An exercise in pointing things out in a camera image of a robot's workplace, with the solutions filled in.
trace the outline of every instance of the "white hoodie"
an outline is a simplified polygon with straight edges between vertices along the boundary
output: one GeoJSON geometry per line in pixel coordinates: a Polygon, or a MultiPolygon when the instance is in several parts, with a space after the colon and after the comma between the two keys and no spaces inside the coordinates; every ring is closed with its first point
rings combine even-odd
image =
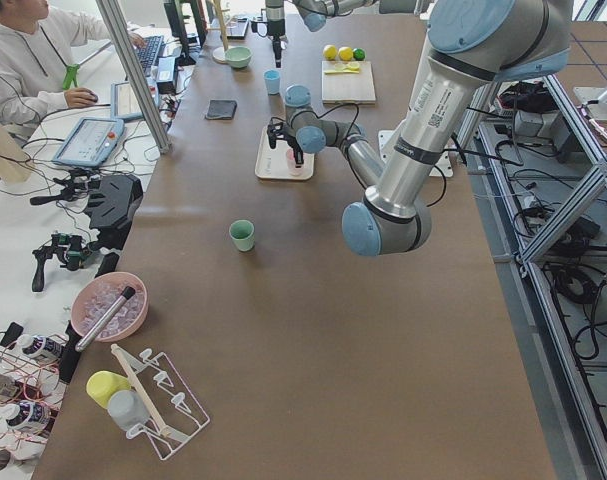
{"type": "Polygon", "coordinates": [[[62,87],[66,66],[74,63],[71,47],[109,38],[103,21],[85,13],[50,7],[48,17],[38,23],[32,35],[0,24],[0,76],[21,95],[19,99],[0,78],[3,123],[38,122],[67,108],[62,87]]]}

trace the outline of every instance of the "bowl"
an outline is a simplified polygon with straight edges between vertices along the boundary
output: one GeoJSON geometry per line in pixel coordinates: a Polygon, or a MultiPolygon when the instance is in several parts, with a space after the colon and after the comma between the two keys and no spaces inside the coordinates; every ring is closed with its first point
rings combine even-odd
{"type": "Polygon", "coordinates": [[[252,59],[252,51],[247,47],[230,47],[225,52],[225,61],[232,68],[245,68],[252,59]]]}
{"type": "Polygon", "coordinates": [[[128,272],[111,272],[88,283],[72,304],[72,328],[81,336],[105,313],[126,286],[136,293],[99,332],[95,340],[116,342],[132,335],[145,321],[149,307],[147,289],[139,277],[128,272]]]}

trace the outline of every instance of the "white cutting board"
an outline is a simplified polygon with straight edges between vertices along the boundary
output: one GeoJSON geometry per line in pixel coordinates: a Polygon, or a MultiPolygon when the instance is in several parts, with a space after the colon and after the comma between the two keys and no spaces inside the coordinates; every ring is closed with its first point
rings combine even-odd
{"type": "Polygon", "coordinates": [[[334,69],[335,63],[323,61],[321,64],[321,91],[324,103],[375,103],[374,77],[372,64],[368,61],[359,62],[359,73],[323,73],[334,69]]]}

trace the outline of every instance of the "yellow cup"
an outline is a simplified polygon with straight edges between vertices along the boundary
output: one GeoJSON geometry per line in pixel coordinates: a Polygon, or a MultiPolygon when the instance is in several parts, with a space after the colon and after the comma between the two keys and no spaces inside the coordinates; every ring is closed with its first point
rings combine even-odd
{"type": "Polygon", "coordinates": [[[110,397],[119,390],[132,388],[130,381],[118,373],[101,370],[90,377],[85,385],[87,394],[101,407],[107,409],[110,397]]]}

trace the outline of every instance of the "person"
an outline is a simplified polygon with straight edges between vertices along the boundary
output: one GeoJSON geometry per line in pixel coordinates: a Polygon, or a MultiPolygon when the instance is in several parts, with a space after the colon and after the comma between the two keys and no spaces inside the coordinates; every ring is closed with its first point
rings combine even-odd
{"type": "MultiPolygon", "coordinates": [[[[145,46],[130,33],[136,47],[145,46]]],[[[109,39],[103,21],[48,5],[47,0],[0,0],[0,121],[39,123],[48,113],[95,105],[84,87],[63,91],[73,46],[109,39]]]]}

